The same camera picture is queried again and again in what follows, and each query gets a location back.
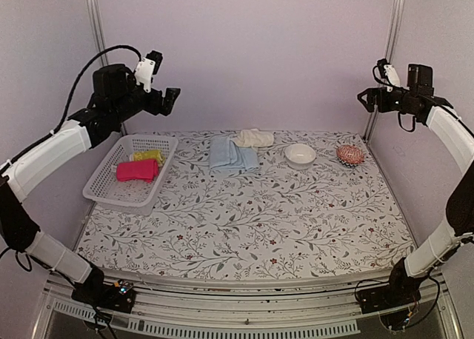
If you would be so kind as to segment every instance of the white laundry basket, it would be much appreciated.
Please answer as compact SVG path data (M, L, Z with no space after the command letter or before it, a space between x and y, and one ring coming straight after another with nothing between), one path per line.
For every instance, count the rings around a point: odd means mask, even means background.
M150 215L161 186L173 163L178 139L160 135L126 135L120 138L90 177L82 194L103 206L120 212ZM118 182L113 167L129 161L134 152L159 149L166 158L158 177L151 183L142 180Z

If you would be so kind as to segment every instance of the pink folded cloth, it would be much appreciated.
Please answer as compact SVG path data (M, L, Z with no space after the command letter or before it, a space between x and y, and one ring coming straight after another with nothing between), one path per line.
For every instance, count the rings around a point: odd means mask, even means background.
M143 180L152 182L158 175L158 162L156 159L130 161L117 165L117 180Z

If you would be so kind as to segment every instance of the cream folded cloth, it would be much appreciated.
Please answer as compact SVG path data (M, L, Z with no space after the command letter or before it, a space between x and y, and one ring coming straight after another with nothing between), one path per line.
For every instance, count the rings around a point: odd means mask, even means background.
M273 145L275 137L272 132L261 132L257 129L241 130L240 135L232 138L232 141L240 148L259 148Z

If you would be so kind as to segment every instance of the folded blue cloth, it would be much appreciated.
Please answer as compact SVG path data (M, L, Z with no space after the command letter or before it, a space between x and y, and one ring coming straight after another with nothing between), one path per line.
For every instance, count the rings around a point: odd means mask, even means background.
M257 153L250 148L237 147L229 136L213 137L210 140L209 168L211 170L257 170Z

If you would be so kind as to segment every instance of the white bowl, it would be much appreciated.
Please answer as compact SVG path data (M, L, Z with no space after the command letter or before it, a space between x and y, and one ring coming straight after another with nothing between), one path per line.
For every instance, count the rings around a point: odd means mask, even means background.
M284 156L290 167L295 170L305 170L313 165L316 152L306 144L291 144L285 148Z

